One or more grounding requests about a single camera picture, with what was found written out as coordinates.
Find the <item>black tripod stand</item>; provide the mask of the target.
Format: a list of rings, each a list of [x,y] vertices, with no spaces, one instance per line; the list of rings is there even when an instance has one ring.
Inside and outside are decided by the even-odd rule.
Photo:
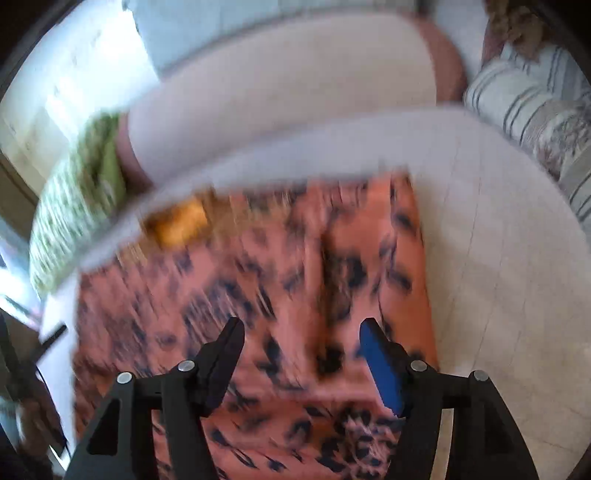
[[[30,455],[36,455],[39,449],[51,448],[61,456],[68,449],[59,414],[37,367],[39,360],[66,331],[67,327],[61,324],[45,341],[20,357],[6,317],[1,315],[1,354],[8,372],[6,390],[20,408],[22,445]]]

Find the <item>grey striped floral pillow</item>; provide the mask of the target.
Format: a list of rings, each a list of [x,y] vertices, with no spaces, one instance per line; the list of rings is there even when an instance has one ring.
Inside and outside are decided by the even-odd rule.
[[[549,45],[528,60],[507,45],[473,79],[464,103],[549,173],[588,231],[590,83],[573,56]]]

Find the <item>orange floral print garment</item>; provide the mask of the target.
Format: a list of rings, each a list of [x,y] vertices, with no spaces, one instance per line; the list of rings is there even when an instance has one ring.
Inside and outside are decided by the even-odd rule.
[[[235,235],[82,275],[73,356],[82,435],[115,375],[163,373],[231,317],[245,347],[204,421],[223,479],[378,479],[403,422],[360,352],[363,320],[437,361],[425,248],[404,173],[232,195],[270,217]]]

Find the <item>green white patterned pillow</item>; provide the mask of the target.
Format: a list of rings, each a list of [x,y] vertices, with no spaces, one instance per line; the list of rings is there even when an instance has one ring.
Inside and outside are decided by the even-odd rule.
[[[127,197],[116,153],[121,115],[91,118],[46,181],[29,242],[29,277],[39,295],[52,294]]]

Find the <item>pink bolster cushion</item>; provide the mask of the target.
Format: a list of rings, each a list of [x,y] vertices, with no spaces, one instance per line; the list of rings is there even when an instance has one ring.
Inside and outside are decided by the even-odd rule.
[[[457,101],[460,54],[431,21],[353,11],[283,20],[193,55],[121,116],[115,152],[144,190],[312,123]]]

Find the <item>grey blue pillow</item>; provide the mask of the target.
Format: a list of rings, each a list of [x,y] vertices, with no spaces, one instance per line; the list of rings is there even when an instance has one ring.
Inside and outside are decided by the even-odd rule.
[[[212,43],[285,18],[327,10],[369,9],[415,14],[418,1],[139,0],[124,1],[159,77]]]

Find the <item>dark furry object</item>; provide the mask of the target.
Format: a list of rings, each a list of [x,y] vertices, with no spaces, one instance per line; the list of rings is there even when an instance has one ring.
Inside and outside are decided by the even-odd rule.
[[[537,60],[547,40],[547,25],[527,1],[485,0],[488,24],[483,42],[483,59],[500,55],[510,45],[528,60]]]

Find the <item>pale quilted bed cover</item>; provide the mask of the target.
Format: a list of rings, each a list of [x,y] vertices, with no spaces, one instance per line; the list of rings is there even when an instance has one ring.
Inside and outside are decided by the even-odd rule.
[[[140,218],[204,186],[366,177],[404,167],[419,201],[443,371],[487,372],[544,479],[590,442],[590,251],[550,177],[459,107],[393,111],[276,136],[183,172],[82,260],[107,263]]]

